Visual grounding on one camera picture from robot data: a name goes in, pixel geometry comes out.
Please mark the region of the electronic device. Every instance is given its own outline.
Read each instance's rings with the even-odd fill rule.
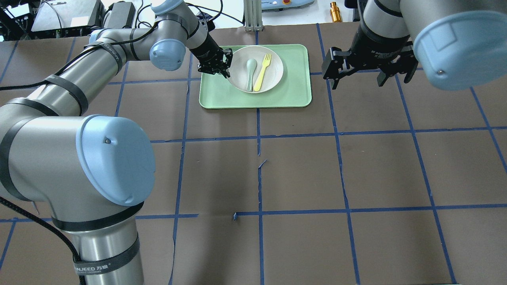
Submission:
[[[100,0],[42,2],[31,31],[39,38],[54,38],[57,33],[86,35],[91,27],[102,27],[103,10]]]
[[[132,2],[116,2],[111,14],[107,17],[104,28],[122,29],[135,28],[132,26],[135,17],[135,7]]]

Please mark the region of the blue grid line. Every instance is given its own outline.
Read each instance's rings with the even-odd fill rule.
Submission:
[[[255,45],[259,44],[259,31],[255,31]],[[261,109],[256,110],[257,118],[257,156],[261,156]],[[262,166],[266,160],[257,168],[258,189],[259,189],[259,212],[262,213]],[[264,227],[262,215],[259,215],[259,272],[261,285],[264,285]]]
[[[158,219],[185,219],[185,218],[197,218],[199,214],[183,214],[183,215],[142,215],[136,216],[136,220],[158,220]]]
[[[2,252],[2,257],[0,258],[0,270],[2,269],[2,265],[4,264],[5,255],[7,255],[7,249],[9,248],[9,244],[11,243],[12,234],[14,233],[14,228],[16,227],[16,220],[12,222],[11,230],[9,231],[9,236],[7,237],[7,241],[5,243],[4,251]]]
[[[507,208],[507,204],[476,204],[476,205],[449,205],[449,206],[436,206],[438,210],[453,210],[453,209],[489,209],[489,208]]]
[[[503,158],[503,154],[500,149],[500,146],[498,145],[498,142],[496,141],[495,134],[493,133],[493,129],[491,128],[488,118],[486,117],[486,113],[484,113],[484,110],[482,109],[481,103],[479,102],[479,98],[477,97],[477,94],[475,93],[474,88],[470,87],[470,91],[472,92],[472,96],[474,97],[474,99],[477,103],[477,107],[479,108],[479,111],[481,111],[482,118],[484,119],[484,122],[486,123],[486,128],[489,131],[489,134],[491,135],[491,139],[493,140],[493,143],[495,144],[495,148],[498,153],[498,156],[500,157],[500,161],[502,161],[503,169],[505,172],[507,172],[507,164],[505,163],[505,159]]]
[[[257,108],[257,156],[261,156],[261,110]]]
[[[123,97],[123,89],[125,88],[125,79],[127,78],[127,71],[128,71],[128,62],[125,64],[125,70],[123,71],[123,80],[121,82],[122,86],[120,87],[120,95],[118,95],[118,103],[116,104],[115,117],[117,117],[118,113],[120,112],[120,105],[122,103]]]
[[[182,79],[157,79],[157,80],[138,80],[138,81],[125,81],[125,84],[143,84],[143,83],[162,83],[162,82],[187,82],[187,81],[200,81],[200,78],[182,78]],[[120,85],[123,82],[109,82],[108,85]]]
[[[187,81],[187,99],[185,102],[185,120],[183,123],[183,138],[182,138],[182,154],[179,160],[179,173],[178,173],[178,189],[176,194],[176,209],[175,214],[176,217],[174,218],[174,226],[172,230],[172,241],[174,243],[174,256],[176,256],[176,237],[178,232],[178,216],[179,216],[179,202],[181,200],[182,196],[182,180],[183,180],[183,164],[185,161],[185,147],[187,143],[187,128],[188,128],[188,117],[189,117],[189,106],[190,106],[190,88],[191,88],[191,81],[190,77],[192,76],[192,63],[193,63],[193,56],[190,57],[189,62],[189,75],[188,75],[188,81]],[[175,260],[172,262],[172,270],[171,270],[171,276],[169,278],[169,285],[172,285],[173,280],[173,270],[174,270],[174,264],[176,263]]]
[[[166,144],[166,143],[180,143],[182,141],[183,141],[182,139],[170,139],[170,140],[158,139],[158,140],[151,140],[150,142],[152,144]]]
[[[7,60],[7,63],[5,64],[4,71],[2,72],[2,76],[0,76],[0,83],[4,79],[5,73],[7,72],[7,68],[9,67],[9,64],[11,64],[12,57],[14,56],[14,52],[16,51],[16,48],[18,47],[19,41],[16,41],[14,44],[14,48],[12,48],[11,55],[9,56],[9,59]]]
[[[258,167],[258,190],[259,190],[259,213],[262,213],[262,166],[264,162]],[[259,264],[261,273],[261,285],[264,285],[264,226],[263,226],[263,215],[259,215]]]
[[[400,79],[398,75],[394,76],[396,79],[396,84],[398,85],[398,91],[400,92],[400,97],[403,102],[403,108],[405,109],[405,113],[407,114],[407,120],[410,126],[410,130],[412,131],[412,139],[414,141],[414,146],[417,152],[417,157],[419,159],[419,164],[421,165],[422,176],[424,178],[424,183],[426,184],[426,190],[428,192],[429,201],[431,203],[431,208],[433,210],[433,216],[435,218],[435,223],[437,225],[437,230],[439,232],[440,242],[442,243],[442,250],[444,251],[445,260],[447,263],[447,268],[449,270],[449,275],[451,276],[451,281],[453,284],[456,284],[456,277],[454,276],[454,271],[452,269],[451,259],[449,257],[449,253],[447,251],[447,245],[444,239],[444,233],[442,231],[442,226],[440,225],[440,219],[437,212],[437,208],[435,207],[435,201],[433,200],[433,194],[431,193],[431,187],[429,186],[428,175],[426,173],[426,168],[424,167],[424,161],[422,160],[421,150],[419,149],[419,143],[417,142],[416,132],[414,130],[414,125],[412,124],[412,119],[410,118],[409,109],[407,106],[407,102],[405,101],[405,96],[403,94],[402,86],[400,84]]]
[[[490,209],[490,208],[507,208],[507,204],[468,204],[468,205],[442,205],[435,206],[437,210],[455,210],[455,209]],[[385,207],[385,208],[351,208],[349,212],[405,212],[405,211],[428,211],[433,210],[431,206],[415,206],[415,207]],[[311,210],[272,210],[272,211],[248,211],[237,212],[238,216],[272,216],[272,215],[307,215],[307,214],[323,214],[323,213],[347,213],[347,209],[311,209]],[[175,219],[178,218],[197,218],[199,214],[178,214],[178,215],[143,215],[136,216],[137,220],[157,220],[157,219]],[[43,218],[46,222],[51,222],[51,218]],[[0,224],[12,223],[32,223],[30,219],[0,219]]]
[[[208,137],[208,138],[187,138],[187,141],[218,141],[218,140],[242,140],[242,139],[257,139],[257,136],[226,136],[226,137]]]
[[[316,27],[317,27],[317,34],[318,34],[318,39],[319,39],[319,43],[320,43],[320,50],[322,52],[322,59],[324,60],[325,59],[324,44],[322,42],[322,34],[320,33],[320,26],[318,23],[316,24]],[[328,99],[329,99],[329,106],[331,109],[331,119],[333,121],[333,128],[335,131],[334,135],[335,135],[335,141],[336,141],[336,151],[337,151],[337,155],[338,155],[338,164],[339,164],[339,168],[340,168],[340,180],[342,182],[343,200],[345,202],[345,209],[347,210],[347,225],[348,225],[348,230],[349,230],[352,262],[354,264],[355,282],[357,285],[360,285],[361,281],[360,281],[360,277],[359,277],[359,267],[357,265],[357,255],[356,255],[355,242],[354,242],[354,231],[352,229],[352,218],[350,216],[350,207],[349,207],[349,203],[348,203],[347,192],[345,190],[345,182],[343,180],[343,160],[342,160],[342,155],[341,155],[341,150],[340,150],[340,138],[339,138],[339,134],[338,134],[338,127],[336,124],[335,109],[333,107],[333,98],[331,97],[331,87],[329,86],[328,80],[326,80],[326,86],[328,88]]]
[[[311,136],[334,136],[332,132],[327,133],[301,133],[301,134],[266,134],[261,135],[261,138],[282,138],[282,137],[311,137]]]
[[[459,132],[459,131],[485,131],[488,128],[486,127],[477,127],[477,128],[453,128],[453,129],[421,129],[414,130],[416,133],[424,133],[424,132]]]
[[[507,127],[492,127],[492,129],[505,130]],[[487,127],[477,128],[454,128],[454,129],[418,129],[414,130],[416,133],[429,133],[429,132],[456,132],[456,131],[485,131]],[[352,132],[339,132],[338,135],[372,135],[372,134],[397,134],[397,133],[412,133],[411,130],[388,130],[388,131],[352,131]],[[334,136],[334,133],[299,133],[299,134],[264,134],[261,139],[267,138],[289,138],[289,137],[319,137],[319,136]],[[257,136],[225,136],[225,137],[202,137],[202,138],[187,138],[187,142],[192,141],[219,141],[219,140],[243,140],[243,139],[258,139]],[[165,143],[180,143],[181,139],[170,140],[152,140],[152,144],[165,144]]]
[[[74,37],[74,39],[72,40],[72,45],[70,46],[70,51],[68,52],[68,56],[67,56],[67,61],[66,62],[69,62],[71,60],[71,56],[72,56],[72,51],[74,51],[74,45],[76,44],[76,37]]]
[[[393,133],[410,133],[410,130],[340,132],[338,135],[393,134]]]

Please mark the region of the wire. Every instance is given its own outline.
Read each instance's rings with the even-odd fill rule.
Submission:
[[[49,7],[51,7],[51,9],[53,9],[53,11],[55,11],[56,18],[58,18],[58,23],[60,24],[60,33],[63,33],[63,26],[62,26],[62,22],[60,21],[60,15],[56,11],[56,9],[53,7],[53,5],[49,4],[49,2],[47,0],[41,0],[41,2],[46,3],[47,5],[49,5]]]
[[[8,12],[9,14],[11,14],[11,17],[14,19],[14,21],[16,21],[16,23],[18,24],[18,26],[23,30],[23,32],[25,33],[25,35],[28,35],[28,32],[26,31],[25,27],[21,24],[21,22],[18,20],[18,18],[16,18],[12,13],[11,13],[11,10],[9,9],[6,9],[6,8],[2,8],[4,11]]]
[[[151,28],[151,27],[152,27],[152,25],[151,25],[150,23],[145,22],[145,21],[139,22],[139,24],[137,24],[137,27],[138,27],[138,28],[141,28],[141,24],[145,25],[145,26],[146,26],[146,27],[148,27],[148,28]]]
[[[116,45],[124,45],[124,44],[130,44],[130,43],[135,43],[135,42],[138,42],[144,38],[146,38],[149,34],[151,34],[155,28],[157,28],[159,22],[155,22],[155,24],[153,25],[153,27],[151,27],[145,34],[141,35],[140,37],[136,38],[136,39],[133,39],[133,40],[129,40],[129,41],[123,41],[123,42],[115,42],[115,43],[110,43],[110,45],[112,46],[116,46]],[[100,49],[101,47],[100,46],[93,46],[85,51],[83,51],[82,53],[80,53],[79,55],[77,55],[75,58],[73,58],[71,61],[69,61],[64,67],[62,67],[59,71],[55,72],[55,75],[56,76],[59,76],[61,75],[69,66],[71,66],[76,60],[78,60],[79,58],[85,56],[86,54],[94,51],[94,50],[98,50]],[[14,89],[26,89],[26,88],[32,88],[32,87],[38,87],[40,85],[43,85],[43,84],[46,84],[46,81],[42,80],[40,82],[37,82],[37,83],[33,83],[33,84],[28,84],[28,85],[17,85],[17,86],[1,86],[0,87],[0,91],[4,91],[4,90],[14,90]]]
[[[191,4],[191,3],[187,3],[187,5],[188,5],[188,6],[191,6],[191,7],[195,7],[195,8],[197,8],[197,9],[198,9],[198,8],[201,8],[201,9],[206,9],[206,10],[213,11],[213,12],[217,12],[217,13],[218,13],[218,12],[220,12],[220,11],[217,11],[217,10],[214,10],[214,9],[210,9],[210,8],[203,7],[203,6],[199,6],[199,5],[194,5],[194,4]],[[240,21],[240,20],[238,20],[237,18],[234,18],[233,16],[231,16],[231,15],[229,15],[229,14],[226,14],[226,13],[223,13],[223,12],[222,12],[222,13],[221,13],[221,15],[224,15],[224,16],[227,16],[227,17],[229,17],[229,18],[233,19],[233,20],[236,20],[236,21],[238,21],[238,22],[239,22],[239,23],[241,23],[241,24],[245,24],[245,22],[244,22],[244,21]]]
[[[135,17],[135,24],[134,24],[134,27],[138,27],[138,28],[139,28],[139,27],[140,27],[140,25],[141,25],[141,23],[147,23],[147,24],[150,24],[150,23],[148,23],[148,22],[146,22],[146,21],[141,21],[141,20],[139,20],[139,16],[141,15],[141,12],[142,12],[144,9],[148,8],[149,6],[151,6],[151,4],[149,4],[149,5],[146,5],[146,6],[144,6],[144,7],[140,7],[140,8],[139,8],[139,11],[137,11],[137,16]]]
[[[213,21],[213,20],[217,19],[222,14],[223,10],[224,10],[224,1],[220,0],[220,11],[213,18],[211,18],[210,21]]]
[[[137,21],[139,21],[139,14],[141,14],[141,11],[143,9],[143,7],[142,7],[143,5],[144,5],[144,0],[141,0],[141,5],[137,9],[137,15],[135,17],[134,28],[137,27]]]
[[[49,230],[50,232],[54,233],[56,236],[58,236],[65,243],[65,245],[67,245],[67,247],[70,249],[70,252],[72,252],[72,256],[74,257],[74,259],[76,261],[82,261],[81,257],[79,256],[78,251],[76,250],[76,248],[74,247],[72,242],[64,234],[62,234],[58,229],[56,229],[55,227],[53,227],[50,224],[48,224],[47,222],[45,222],[43,219],[33,215],[30,212],[27,212],[26,210],[20,208],[19,206],[13,204],[12,202],[10,202],[8,200],[6,200],[4,197],[0,197],[0,204],[4,205],[5,207],[25,216],[27,218],[29,218],[30,220],[36,222],[37,224],[39,224],[39,225],[43,226],[44,228],[46,228],[47,230]],[[84,276],[81,276],[81,275],[79,276],[79,284],[86,285],[86,280],[85,280]]]

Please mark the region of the cable strap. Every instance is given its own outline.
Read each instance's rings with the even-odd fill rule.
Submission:
[[[113,46],[110,43],[105,42],[93,42],[89,45],[85,45],[85,48],[95,46],[101,47],[103,50],[109,52],[112,55],[112,57],[116,60],[116,64],[118,65],[118,72],[116,72],[116,74],[118,74],[120,70],[122,70],[123,66],[121,55],[113,48]]]
[[[74,259],[74,270],[77,275],[100,275],[113,272],[127,265],[139,253],[139,235],[134,244],[127,250],[107,259],[99,261],[76,261]]]
[[[4,186],[4,188],[11,194],[12,196],[18,198],[23,201],[31,201],[30,199],[23,196],[19,193],[18,189],[12,182],[11,172],[9,170],[9,154],[11,152],[11,145],[14,141],[14,138],[18,134],[19,130],[33,118],[27,118],[17,122],[12,128],[10,128],[0,142],[0,182]]]
[[[76,84],[70,82],[65,78],[56,76],[54,74],[49,75],[44,80],[54,85],[60,86],[61,88],[67,90],[72,97],[74,97],[74,99],[79,105],[80,109],[79,116],[81,116],[86,112],[86,110],[88,110],[88,98],[86,98],[85,93],[83,93],[81,88],[79,88]]]
[[[53,109],[49,108],[48,106],[41,104],[37,101],[27,99],[27,98],[15,98],[15,99],[12,99],[12,100],[8,101],[7,103],[5,103],[5,105],[7,105],[7,104],[24,105],[24,106],[28,106],[30,108],[33,108],[46,116],[58,116],[58,114],[55,111],[53,111]]]

